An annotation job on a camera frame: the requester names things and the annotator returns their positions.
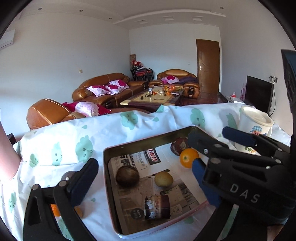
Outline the small orange tangerine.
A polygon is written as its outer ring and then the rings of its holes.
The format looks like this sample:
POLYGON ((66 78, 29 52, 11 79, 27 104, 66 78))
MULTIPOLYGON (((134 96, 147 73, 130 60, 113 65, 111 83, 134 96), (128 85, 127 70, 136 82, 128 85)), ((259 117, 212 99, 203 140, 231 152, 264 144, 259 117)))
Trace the small orange tangerine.
POLYGON ((74 209, 75 209, 76 213, 78 214, 78 216, 80 218, 82 218, 83 217, 83 211, 82 211, 82 209, 79 206, 75 206, 74 209))

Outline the large orange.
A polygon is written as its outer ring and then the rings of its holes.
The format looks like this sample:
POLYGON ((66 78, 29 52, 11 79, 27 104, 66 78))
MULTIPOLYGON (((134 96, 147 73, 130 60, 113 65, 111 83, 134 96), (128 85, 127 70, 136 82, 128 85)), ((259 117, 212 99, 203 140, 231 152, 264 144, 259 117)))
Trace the large orange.
POLYGON ((59 208, 58 208, 58 206, 56 204, 51 204, 51 209, 52 209, 53 214, 54 214, 55 217, 61 216, 59 208))

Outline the dark brown mangosteen fruit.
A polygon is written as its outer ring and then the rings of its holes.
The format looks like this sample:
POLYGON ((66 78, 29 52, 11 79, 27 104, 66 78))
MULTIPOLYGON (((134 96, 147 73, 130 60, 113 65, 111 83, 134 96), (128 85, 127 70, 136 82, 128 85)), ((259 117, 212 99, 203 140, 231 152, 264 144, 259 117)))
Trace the dark brown mangosteen fruit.
POLYGON ((177 138, 175 139, 170 146, 170 149, 173 154, 180 156, 183 150, 189 148, 188 138, 177 138))

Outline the black flat television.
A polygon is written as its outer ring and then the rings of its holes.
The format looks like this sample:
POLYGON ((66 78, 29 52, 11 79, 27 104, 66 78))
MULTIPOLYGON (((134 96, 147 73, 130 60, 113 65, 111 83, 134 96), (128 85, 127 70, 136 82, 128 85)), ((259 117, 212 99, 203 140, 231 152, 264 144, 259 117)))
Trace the black flat television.
POLYGON ((269 114, 273 91, 274 85, 272 83, 247 75, 244 102, 269 114))

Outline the printed paper tray liner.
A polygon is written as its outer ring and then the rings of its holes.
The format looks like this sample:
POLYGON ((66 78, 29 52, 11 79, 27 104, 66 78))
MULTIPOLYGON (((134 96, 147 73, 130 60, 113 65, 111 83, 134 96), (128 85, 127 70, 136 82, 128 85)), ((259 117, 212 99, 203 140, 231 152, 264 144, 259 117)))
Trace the printed paper tray liner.
POLYGON ((194 213, 207 199, 199 187, 193 172, 180 163, 179 156, 172 153, 170 144, 146 151, 113 157, 108 163, 111 177, 111 189, 120 223, 120 234, 124 238, 133 238, 164 228, 194 213), (115 176, 122 166, 130 165, 139 172, 139 183, 131 189, 121 188, 115 176), (155 184, 156 173, 170 173, 174 182, 169 187, 155 184), (170 219, 144 218, 146 196, 167 195, 170 199, 170 219))

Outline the dark brown passion fruit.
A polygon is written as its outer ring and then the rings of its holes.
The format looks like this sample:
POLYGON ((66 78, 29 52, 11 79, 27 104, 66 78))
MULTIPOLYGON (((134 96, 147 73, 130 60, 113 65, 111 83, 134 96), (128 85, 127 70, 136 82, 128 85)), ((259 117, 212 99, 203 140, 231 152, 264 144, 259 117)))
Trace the dark brown passion fruit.
POLYGON ((132 188, 139 182, 139 172, 131 166, 122 166, 118 169, 115 180, 122 188, 132 188))

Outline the pink electric kettle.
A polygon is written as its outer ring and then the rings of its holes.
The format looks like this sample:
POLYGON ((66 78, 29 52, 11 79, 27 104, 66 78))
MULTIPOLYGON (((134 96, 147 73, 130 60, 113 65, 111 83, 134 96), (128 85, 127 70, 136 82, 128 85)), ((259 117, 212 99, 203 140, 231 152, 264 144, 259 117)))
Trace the pink electric kettle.
POLYGON ((0 165, 1 181, 11 180, 18 171, 21 159, 11 145, 3 126, 0 127, 0 165))

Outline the wooden coffee table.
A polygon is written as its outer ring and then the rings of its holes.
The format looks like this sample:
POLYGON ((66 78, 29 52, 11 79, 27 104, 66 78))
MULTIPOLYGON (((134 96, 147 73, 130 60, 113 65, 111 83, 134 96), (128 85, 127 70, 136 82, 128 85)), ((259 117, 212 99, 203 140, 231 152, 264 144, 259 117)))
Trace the wooden coffee table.
POLYGON ((166 87, 153 87, 152 94, 148 90, 144 90, 120 103, 121 106, 129 108, 140 108, 148 111, 156 111, 161 105, 180 106, 184 99, 184 90, 175 87, 169 92, 166 87))

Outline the brown wooden door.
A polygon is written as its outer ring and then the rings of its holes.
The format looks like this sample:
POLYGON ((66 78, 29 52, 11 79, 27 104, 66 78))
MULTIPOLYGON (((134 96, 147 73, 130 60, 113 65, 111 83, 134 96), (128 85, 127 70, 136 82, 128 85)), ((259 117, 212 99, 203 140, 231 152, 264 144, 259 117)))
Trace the brown wooden door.
POLYGON ((220 86, 220 44, 211 40, 196 40, 198 80, 202 93, 217 94, 220 86))

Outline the pink floral cushion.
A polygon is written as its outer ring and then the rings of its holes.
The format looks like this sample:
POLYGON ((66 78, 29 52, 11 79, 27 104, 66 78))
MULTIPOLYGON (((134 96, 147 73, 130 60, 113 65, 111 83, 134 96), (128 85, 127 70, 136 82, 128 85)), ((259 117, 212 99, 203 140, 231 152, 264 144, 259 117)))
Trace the pink floral cushion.
POLYGON ((78 102, 75 105, 74 111, 84 115, 85 117, 99 116, 99 107, 93 102, 78 102))

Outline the white magenta floral pillow left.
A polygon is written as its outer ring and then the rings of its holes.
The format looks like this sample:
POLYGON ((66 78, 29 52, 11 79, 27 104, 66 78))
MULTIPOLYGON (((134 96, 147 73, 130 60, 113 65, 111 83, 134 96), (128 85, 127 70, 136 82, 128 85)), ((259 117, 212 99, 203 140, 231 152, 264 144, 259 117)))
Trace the white magenta floral pillow left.
POLYGON ((86 88, 91 91, 96 97, 100 97, 103 95, 111 95, 111 92, 104 85, 92 85, 86 88))

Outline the white magenta floral pillow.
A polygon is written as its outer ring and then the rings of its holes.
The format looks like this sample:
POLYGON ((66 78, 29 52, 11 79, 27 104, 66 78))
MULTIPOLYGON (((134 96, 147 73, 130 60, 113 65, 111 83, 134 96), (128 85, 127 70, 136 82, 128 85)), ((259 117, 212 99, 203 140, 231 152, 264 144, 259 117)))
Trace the white magenta floral pillow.
POLYGON ((96 97, 100 97, 103 95, 111 95, 111 92, 104 85, 92 85, 86 88, 91 91, 96 97))
POLYGON ((119 94, 123 90, 130 88, 127 83, 120 79, 109 82, 105 87, 109 91, 110 95, 119 94))

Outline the stacked black chairs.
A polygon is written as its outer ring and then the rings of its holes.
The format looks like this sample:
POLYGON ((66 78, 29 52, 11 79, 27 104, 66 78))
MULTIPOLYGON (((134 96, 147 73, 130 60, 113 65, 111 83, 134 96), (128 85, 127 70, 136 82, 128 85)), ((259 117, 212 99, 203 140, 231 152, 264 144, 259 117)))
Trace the stacked black chairs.
POLYGON ((131 68, 132 78, 135 81, 153 81, 154 80, 154 72, 150 68, 139 68, 138 66, 133 66, 131 68))

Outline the white magenta floral pillow right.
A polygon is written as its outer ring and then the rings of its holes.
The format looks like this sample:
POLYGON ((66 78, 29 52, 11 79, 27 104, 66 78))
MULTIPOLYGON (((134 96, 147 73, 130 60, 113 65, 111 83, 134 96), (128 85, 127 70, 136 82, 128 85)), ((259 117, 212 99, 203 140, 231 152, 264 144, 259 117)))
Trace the white magenta floral pillow right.
POLYGON ((120 79, 109 82, 105 87, 109 91, 110 95, 119 94, 123 90, 130 88, 127 83, 120 79))

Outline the white wall air conditioner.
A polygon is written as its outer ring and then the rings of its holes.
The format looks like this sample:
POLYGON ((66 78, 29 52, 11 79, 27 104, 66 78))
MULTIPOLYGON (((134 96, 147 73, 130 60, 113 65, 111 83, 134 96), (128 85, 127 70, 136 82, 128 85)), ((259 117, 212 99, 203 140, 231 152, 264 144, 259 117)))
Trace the white wall air conditioner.
POLYGON ((9 47, 14 43, 15 30, 5 32, 0 40, 0 50, 9 47))

